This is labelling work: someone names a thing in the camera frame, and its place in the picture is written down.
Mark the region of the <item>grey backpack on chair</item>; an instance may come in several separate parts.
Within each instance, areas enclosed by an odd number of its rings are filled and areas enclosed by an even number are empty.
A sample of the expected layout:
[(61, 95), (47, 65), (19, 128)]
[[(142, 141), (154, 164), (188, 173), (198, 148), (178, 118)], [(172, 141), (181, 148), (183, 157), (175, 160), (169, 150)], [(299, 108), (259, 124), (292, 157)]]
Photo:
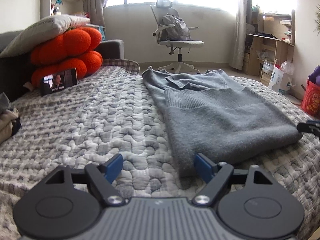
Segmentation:
[(161, 25), (170, 25), (161, 31), (160, 41), (189, 41), (191, 40), (190, 30), (186, 23), (178, 16), (166, 14), (161, 19)]

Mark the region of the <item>red gift bag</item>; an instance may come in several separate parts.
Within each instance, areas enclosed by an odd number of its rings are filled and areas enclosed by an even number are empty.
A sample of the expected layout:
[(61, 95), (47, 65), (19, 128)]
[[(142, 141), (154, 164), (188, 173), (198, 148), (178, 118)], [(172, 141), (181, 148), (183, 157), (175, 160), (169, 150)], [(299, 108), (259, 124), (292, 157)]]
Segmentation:
[(306, 90), (303, 96), (301, 108), (302, 110), (311, 115), (317, 116), (319, 114), (319, 86), (307, 80)]

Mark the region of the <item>wooden shelf unit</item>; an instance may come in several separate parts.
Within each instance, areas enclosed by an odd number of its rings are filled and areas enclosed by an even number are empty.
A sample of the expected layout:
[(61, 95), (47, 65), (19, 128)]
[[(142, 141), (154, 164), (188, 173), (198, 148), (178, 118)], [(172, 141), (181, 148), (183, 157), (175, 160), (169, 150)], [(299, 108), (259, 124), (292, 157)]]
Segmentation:
[(271, 79), (273, 66), (293, 61), (295, 11), (290, 14), (263, 13), (255, 6), (247, 25), (242, 71), (259, 77), (264, 85)]

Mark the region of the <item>grey knit sweater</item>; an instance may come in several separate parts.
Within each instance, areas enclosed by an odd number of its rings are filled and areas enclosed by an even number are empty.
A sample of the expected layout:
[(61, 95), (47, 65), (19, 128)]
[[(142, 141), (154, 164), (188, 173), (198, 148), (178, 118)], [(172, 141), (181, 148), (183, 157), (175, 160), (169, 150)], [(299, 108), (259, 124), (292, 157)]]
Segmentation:
[(195, 175), (199, 153), (235, 165), (302, 138), (273, 103), (222, 70), (191, 75), (148, 69), (142, 77), (163, 115), (182, 178)]

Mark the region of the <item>smartphone playing video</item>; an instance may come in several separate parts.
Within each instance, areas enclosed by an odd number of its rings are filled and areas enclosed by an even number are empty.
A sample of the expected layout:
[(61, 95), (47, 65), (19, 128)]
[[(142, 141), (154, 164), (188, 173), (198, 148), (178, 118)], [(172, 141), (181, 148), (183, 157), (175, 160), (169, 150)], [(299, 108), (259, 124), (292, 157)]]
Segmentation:
[(78, 84), (76, 69), (68, 69), (62, 72), (49, 74), (40, 81), (40, 93), (42, 96), (59, 92)]

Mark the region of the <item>white office chair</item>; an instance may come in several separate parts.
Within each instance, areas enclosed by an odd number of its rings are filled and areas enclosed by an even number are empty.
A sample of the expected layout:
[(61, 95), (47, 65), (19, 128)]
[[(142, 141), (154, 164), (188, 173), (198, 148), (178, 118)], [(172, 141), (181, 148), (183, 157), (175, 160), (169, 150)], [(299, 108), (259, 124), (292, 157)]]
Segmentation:
[(169, 0), (157, 0), (155, 5), (150, 5), (150, 9), (157, 23), (157, 29), (152, 33), (157, 44), (169, 48), (170, 55), (173, 55), (176, 50), (178, 51), (176, 62), (159, 67), (158, 70), (173, 74), (199, 74), (200, 71), (194, 65), (182, 60), (183, 48), (202, 48), (204, 46), (203, 41), (191, 39), (190, 32), (198, 27), (189, 28)]

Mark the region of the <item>purple ball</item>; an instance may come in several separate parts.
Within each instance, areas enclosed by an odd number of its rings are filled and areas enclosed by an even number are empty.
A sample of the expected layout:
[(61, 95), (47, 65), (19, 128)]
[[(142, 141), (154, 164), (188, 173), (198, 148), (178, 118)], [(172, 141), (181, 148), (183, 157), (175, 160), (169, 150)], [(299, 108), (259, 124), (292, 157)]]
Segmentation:
[(313, 73), (309, 75), (309, 81), (320, 86), (320, 65), (318, 65)]

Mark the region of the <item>folded clothes pile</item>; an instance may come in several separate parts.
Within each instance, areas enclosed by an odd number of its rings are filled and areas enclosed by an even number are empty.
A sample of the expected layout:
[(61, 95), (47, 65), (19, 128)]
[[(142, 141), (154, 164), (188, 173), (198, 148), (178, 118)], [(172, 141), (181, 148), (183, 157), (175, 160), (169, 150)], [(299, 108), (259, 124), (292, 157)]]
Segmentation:
[(1, 93), (0, 144), (15, 135), (21, 127), (18, 110), (11, 108), (8, 97)]

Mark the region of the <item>right window curtain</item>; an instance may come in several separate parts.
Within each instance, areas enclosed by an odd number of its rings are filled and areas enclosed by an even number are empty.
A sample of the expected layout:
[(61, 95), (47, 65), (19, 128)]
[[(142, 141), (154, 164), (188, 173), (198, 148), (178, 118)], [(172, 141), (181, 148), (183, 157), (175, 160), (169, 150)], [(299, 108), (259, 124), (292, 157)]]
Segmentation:
[(238, 11), (235, 17), (235, 29), (232, 39), (231, 58), (229, 65), (237, 70), (242, 70), (247, 24), (252, 19), (252, 0), (237, 0)]

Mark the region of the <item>green potted plant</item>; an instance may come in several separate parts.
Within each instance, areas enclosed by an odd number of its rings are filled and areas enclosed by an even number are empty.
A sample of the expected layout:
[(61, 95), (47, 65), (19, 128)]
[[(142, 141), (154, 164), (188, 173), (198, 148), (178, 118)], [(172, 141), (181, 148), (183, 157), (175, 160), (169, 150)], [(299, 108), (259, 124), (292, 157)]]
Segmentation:
[(316, 10), (316, 19), (315, 19), (315, 24), (316, 24), (316, 28), (315, 28), (315, 31), (317, 32), (317, 35), (320, 34), (320, 7), (318, 6), (317, 7), (317, 10)]

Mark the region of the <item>white paper shopping bag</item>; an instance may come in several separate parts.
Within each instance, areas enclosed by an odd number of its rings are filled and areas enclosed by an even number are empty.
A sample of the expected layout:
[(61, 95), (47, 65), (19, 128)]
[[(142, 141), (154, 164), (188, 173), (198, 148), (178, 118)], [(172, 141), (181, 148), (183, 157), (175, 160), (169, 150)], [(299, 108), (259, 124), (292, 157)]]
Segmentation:
[(280, 64), (280, 60), (276, 59), (268, 88), (280, 94), (288, 94), (293, 87), (294, 72), (295, 67), (291, 62), (284, 61)]

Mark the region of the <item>plaid blanket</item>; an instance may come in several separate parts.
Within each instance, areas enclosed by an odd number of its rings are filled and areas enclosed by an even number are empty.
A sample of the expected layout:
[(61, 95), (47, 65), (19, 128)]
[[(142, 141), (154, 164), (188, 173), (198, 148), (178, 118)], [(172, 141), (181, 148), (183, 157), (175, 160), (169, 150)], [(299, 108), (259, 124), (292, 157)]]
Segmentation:
[(127, 59), (104, 59), (103, 65), (123, 68), (132, 75), (138, 75), (140, 72), (139, 64), (136, 61)]

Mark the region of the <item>white grey pillow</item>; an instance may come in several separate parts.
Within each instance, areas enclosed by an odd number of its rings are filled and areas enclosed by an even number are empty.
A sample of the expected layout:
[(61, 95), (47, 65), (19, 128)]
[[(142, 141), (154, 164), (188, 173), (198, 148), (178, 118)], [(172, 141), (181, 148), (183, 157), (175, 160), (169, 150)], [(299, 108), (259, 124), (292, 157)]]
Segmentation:
[(70, 28), (83, 27), (90, 19), (74, 15), (48, 16), (19, 31), (1, 34), (1, 58), (31, 51), (36, 45), (65, 33)]

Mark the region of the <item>orange knotted ball cushion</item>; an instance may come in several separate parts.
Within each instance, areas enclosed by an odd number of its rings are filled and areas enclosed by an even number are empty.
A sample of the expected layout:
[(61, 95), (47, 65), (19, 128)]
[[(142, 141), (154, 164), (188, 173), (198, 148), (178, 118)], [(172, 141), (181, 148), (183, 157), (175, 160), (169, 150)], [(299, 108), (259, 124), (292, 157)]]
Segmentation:
[(36, 67), (31, 84), (39, 88), (46, 75), (69, 69), (76, 70), (79, 80), (94, 74), (103, 64), (102, 55), (95, 51), (101, 39), (97, 29), (81, 27), (38, 44), (30, 52), (30, 62)]

